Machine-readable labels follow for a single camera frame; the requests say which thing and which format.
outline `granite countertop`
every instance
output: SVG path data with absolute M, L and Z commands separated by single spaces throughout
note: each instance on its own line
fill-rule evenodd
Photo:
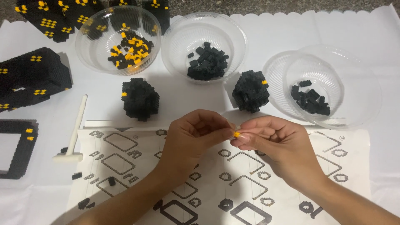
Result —
M 186 15 L 192 12 L 206 11 L 221 14 L 261 14 L 269 12 L 303 13 L 308 10 L 353 10 L 371 11 L 379 6 L 387 6 L 392 0 L 169 0 L 170 15 Z M 24 20 L 15 12 L 16 0 L 0 0 L 0 21 L 10 22 Z M 400 1 L 393 2 L 397 13 L 400 14 Z

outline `white plastic tool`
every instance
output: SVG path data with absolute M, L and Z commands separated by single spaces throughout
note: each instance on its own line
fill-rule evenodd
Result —
M 83 160 L 83 154 L 82 153 L 74 153 L 74 148 L 75 148 L 76 140 L 78 139 L 78 129 L 79 129 L 80 123 L 82 122 L 82 117 L 83 117 L 83 113 L 85 111 L 87 99 L 88 99 L 87 95 L 84 95 L 82 97 L 82 101 L 79 106 L 79 112 L 78 112 L 78 115 L 76 116 L 76 120 L 75 120 L 75 127 L 74 127 L 74 130 L 72 131 L 70 144 L 68 145 L 67 152 L 65 154 L 60 153 L 60 154 L 57 154 L 56 156 L 53 156 L 53 161 L 55 163 L 78 163 Z

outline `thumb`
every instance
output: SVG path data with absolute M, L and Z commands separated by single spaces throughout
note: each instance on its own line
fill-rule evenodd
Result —
M 237 139 L 247 146 L 253 147 L 263 153 L 267 154 L 273 159 L 278 144 L 272 141 L 268 141 L 263 137 L 260 137 L 253 133 L 240 133 Z
M 207 135 L 199 137 L 200 143 L 208 149 L 214 145 L 220 144 L 223 141 L 228 140 L 233 136 L 233 130 L 229 128 L 222 128 L 216 131 L 213 131 Z

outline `hand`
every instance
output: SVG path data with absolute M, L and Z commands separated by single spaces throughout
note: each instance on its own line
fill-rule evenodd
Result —
M 259 150 L 267 154 L 271 168 L 292 188 L 305 193 L 330 181 L 302 125 L 264 116 L 244 122 L 238 132 L 239 137 L 231 144 L 240 150 Z
M 234 124 L 216 112 L 198 109 L 173 121 L 155 171 L 174 186 L 183 184 L 201 155 L 233 136 Z

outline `forearm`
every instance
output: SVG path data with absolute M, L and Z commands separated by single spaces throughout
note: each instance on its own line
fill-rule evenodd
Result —
M 331 180 L 305 195 L 342 225 L 400 225 L 397 216 Z
M 172 189 L 166 177 L 153 171 L 136 185 L 87 211 L 69 225 L 132 225 Z

